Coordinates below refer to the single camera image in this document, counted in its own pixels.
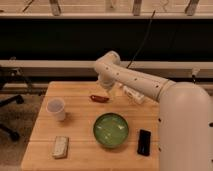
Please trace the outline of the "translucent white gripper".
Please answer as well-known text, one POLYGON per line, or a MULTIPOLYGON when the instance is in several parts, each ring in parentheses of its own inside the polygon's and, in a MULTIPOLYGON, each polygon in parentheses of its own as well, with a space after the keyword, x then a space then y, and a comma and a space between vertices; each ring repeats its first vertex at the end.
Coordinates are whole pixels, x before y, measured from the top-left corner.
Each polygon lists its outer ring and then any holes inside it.
POLYGON ((115 86, 111 86, 110 88, 106 88, 104 87, 105 90, 105 94, 107 95, 107 97, 110 100, 114 100, 116 97, 116 87, 115 86))

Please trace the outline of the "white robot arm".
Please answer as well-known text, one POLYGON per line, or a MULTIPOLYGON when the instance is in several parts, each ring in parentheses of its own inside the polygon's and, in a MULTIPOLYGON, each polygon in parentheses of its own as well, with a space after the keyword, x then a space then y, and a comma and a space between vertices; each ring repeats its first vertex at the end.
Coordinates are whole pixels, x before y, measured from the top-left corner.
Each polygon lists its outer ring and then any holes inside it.
POLYGON ((159 103, 159 171, 213 171, 213 100, 204 88, 124 68, 114 51, 94 70, 103 88, 120 82, 159 103))

